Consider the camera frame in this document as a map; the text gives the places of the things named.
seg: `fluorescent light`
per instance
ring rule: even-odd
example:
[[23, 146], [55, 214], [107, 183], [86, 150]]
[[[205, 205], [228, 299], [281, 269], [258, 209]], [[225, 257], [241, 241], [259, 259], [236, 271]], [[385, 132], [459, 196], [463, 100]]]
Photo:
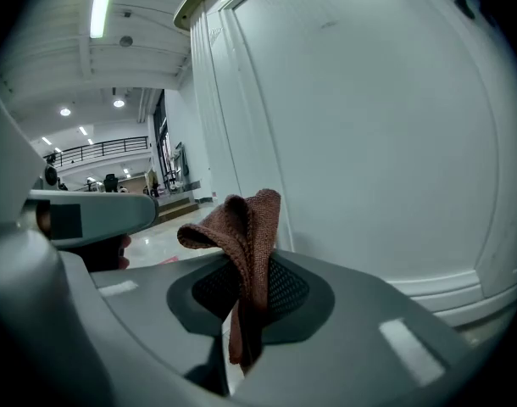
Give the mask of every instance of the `fluorescent light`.
[[91, 12], [91, 38], [99, 38], [104, 35], [104, 23], [108, 11], [109, 0], [93, 0]]

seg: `black railing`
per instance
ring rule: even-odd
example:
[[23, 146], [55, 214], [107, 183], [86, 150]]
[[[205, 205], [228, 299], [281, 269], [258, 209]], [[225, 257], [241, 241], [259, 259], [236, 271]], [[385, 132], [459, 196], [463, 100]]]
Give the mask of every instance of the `black railing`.
[[80, 163], [88, 159], [106, 157], [116, 153], [143, 151], [145, 149], [148, 149], [147, 137], [129, 137], [126, 139], [110, 140], [108, 142], [66, 149], [61, 153], [50, 153], [46, 155], [44, 159], [54, 159], [53, 166], [62, 167], [69, 164]]

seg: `stairs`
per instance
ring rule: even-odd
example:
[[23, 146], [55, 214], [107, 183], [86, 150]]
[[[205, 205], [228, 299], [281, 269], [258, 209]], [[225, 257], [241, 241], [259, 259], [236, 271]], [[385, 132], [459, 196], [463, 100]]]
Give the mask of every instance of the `stairs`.
[[151, 226], [160, 225], [165, 221], [176, 219], [182, 215], [189, 214], [192, 211], [198, 210], [198, 203], [194, 200], [191, 201], [189, 198], [183, 198], [175, 202], [167, 203], [158, 207], [157, 219], [151, 224]]

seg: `floor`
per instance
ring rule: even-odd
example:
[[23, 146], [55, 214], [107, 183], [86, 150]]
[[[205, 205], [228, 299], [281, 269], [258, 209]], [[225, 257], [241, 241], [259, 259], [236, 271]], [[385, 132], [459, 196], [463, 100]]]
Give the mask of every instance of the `floor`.
[[[213, 203], [202, 204], [198, 211], [183, 215], [174, 220], [138, 232], [131, 236], [132, 243], [125, 251], [130, 261], [129, 269], [149, 265], [168, 264], [183, 259], [190, 259], [204, 254], [217, 252], [217, 248], [189, 249], [184, 248], [177, 241], [177, 231], [186, 223], [198, 223], [213, 209]], [[490, 315], [488, 318], [474, 324], [457, 327], [457, 332], [473, 347], [478, 347], [491, 337], [501, 336], [516, 311], [516, 304], [508, 306], [502, 311]], [[230, 335], [230, 315], [223, 324], [223, 350], [225, 353], [225, 369], [231, 393], [234, 393], [237, 384], [242, 381], [243, 374], [240, 367], [231, 365], [228, 361], [228, 340]]]

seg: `brown cloth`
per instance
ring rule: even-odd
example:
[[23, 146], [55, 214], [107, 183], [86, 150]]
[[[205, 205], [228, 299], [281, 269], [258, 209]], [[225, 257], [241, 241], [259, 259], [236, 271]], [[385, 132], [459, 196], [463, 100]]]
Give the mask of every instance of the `brown cloth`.
[[268, 265], [274, 248], [281, 196], [270, 189], [242, 198], [230, 195], [200, 224], [177, 232], [186, 248], [223, 249], [241, 277], [240, 298], [232, 310], [229, 356], [247, 368], [260, 355], [268, 308]]

